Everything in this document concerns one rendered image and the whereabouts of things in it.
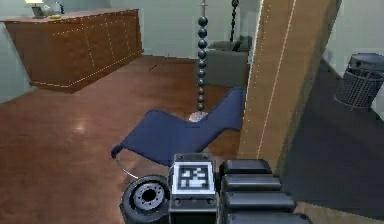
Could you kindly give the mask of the black mesh waste bin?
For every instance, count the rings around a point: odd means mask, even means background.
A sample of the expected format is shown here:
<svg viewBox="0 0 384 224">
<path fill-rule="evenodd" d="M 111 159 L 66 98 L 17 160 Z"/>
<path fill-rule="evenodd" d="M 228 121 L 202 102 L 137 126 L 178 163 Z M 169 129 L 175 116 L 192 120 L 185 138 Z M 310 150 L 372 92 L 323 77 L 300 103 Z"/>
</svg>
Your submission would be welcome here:
<svg viewBox="0 0 384 224">
<path fill-rule="evenodd" d="M 334 99 L 353 110 L 371 107 L 384 84 L 384 55 L 352 54 Z"/>
</svg>

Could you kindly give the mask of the brown wooden sideboard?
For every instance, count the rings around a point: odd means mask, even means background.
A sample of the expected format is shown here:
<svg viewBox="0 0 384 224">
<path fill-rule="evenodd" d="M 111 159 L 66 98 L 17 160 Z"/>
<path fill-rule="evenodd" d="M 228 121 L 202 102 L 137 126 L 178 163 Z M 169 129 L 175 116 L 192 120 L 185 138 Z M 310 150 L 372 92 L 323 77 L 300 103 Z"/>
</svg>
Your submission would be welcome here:
<svg viewBox="0 0 384 224">
<path fill-rule="evenodd" d="M 143 53 L 139 11 L 105 8 L 4 22 L 29 84 L 78 91 Z"/>
</svg>

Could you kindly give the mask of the black twisted floor lamp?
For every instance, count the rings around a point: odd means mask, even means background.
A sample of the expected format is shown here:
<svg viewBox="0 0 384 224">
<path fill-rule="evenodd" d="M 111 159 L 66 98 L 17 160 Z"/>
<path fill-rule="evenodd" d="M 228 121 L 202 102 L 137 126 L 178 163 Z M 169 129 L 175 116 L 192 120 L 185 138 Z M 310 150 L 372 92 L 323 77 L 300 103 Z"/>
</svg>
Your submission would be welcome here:
<svg viewBox="0 0 384 224">
<path fill-rule="evenodd" d="M 237 15 L 236 10 L 239 5 L 239 0 L 232 0 L 231 5 L 232 5 L 232 13 L 231 13 L 232 19 L 231 19 L 230 41 L 233 42 L 234 34 L 235 34 L 236 15 Z"/>
</svg>

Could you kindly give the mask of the blue lounge chair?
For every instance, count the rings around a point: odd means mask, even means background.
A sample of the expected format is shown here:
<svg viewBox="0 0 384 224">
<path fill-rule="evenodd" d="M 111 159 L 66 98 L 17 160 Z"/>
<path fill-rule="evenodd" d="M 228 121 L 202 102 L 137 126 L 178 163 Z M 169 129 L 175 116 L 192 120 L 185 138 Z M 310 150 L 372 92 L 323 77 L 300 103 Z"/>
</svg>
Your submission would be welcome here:
<svg viewBox="0 0 384 224">
<path fill-rule="evenodd" d="M 192 122 L 162 110 L 148 110 L 143 119 L 111 152 L 112 159 L 127 149 L 170 167 L 178 153 L 202 152 L 224 131 L 240 131 L 246 90 L 231 88 L 199 121 Z"/>
</svg>

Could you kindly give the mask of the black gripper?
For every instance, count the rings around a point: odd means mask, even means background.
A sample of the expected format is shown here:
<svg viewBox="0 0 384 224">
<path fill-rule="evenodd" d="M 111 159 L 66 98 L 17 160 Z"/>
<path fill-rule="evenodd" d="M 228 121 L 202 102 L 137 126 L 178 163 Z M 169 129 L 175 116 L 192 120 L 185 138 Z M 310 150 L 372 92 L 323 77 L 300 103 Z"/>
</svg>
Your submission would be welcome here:
<svg viewBox="0 0 384 224">
<path fill-rule="evenodd" d="M 169 224 L 167 178 L 147 175 L 133 181 L 119 205 L 125 224 Z"/>
</svg>

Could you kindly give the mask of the black beaded floor lamp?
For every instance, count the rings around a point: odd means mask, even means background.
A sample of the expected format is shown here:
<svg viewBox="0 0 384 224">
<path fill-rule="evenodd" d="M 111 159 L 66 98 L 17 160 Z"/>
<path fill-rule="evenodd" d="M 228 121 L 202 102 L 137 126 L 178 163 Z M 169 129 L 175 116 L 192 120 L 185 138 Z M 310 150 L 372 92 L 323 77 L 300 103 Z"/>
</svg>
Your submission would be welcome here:
<svg viewBox="0 0 384 224">
<path fill-rule="evenodd" d="M 198 87 L 197 111 L 193 112 L 190 115 L 190 117 L 189 117 L 189 120 L 192 121 L 192 122 L 198 122 L 204 116 L 207 115 L 207 113 L 204 111 L 204 109 L 205 109 L 205 105 L 204 105 L 204 102 L 205 102 L 205 98 L 204 98 L 204 94 L 205 94 L 205 90 L 204 90 L 205 81 L 204 81 L 204 77 L 206 76 L 205 68 L 206 68 L 206 56 L 207 56 L 207 53 L 206 53 L 206 47 L 207 47 L 206 37 L 207 37 L 207 34 L 208 34 L 207 29 L 206 29 L 206 26 L 208 24 L 208 18 L 206 17 L 206 7 L 207 7 L 206 0 L 202 0 L 202 2 L 200 4 L 200 7 L 201 7 L 201 15 L 198 18 L 198 24 L 199 24 L 200 28 L 198 30 L 198 37 L 199 37 L 198 47 L 199 47 L 199 51 L 198 51 L 198 62 L 197 62 L 197 65 L 198 65 L 198 71 L 197 71 L 197 87 Z"/>
</svg>

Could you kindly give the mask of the brown wooden room door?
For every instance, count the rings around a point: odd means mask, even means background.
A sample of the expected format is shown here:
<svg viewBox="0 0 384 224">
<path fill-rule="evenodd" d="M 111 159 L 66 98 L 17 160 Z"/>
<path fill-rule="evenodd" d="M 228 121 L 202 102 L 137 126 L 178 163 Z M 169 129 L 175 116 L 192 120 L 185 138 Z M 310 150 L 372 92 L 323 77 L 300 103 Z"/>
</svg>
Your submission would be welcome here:
<svg viewBox="0 0 384 224">
<path fill-rule="evenodd" d="M 281 174 L 343 0 L 261 0 L 237 156 Z"/>
</svg>

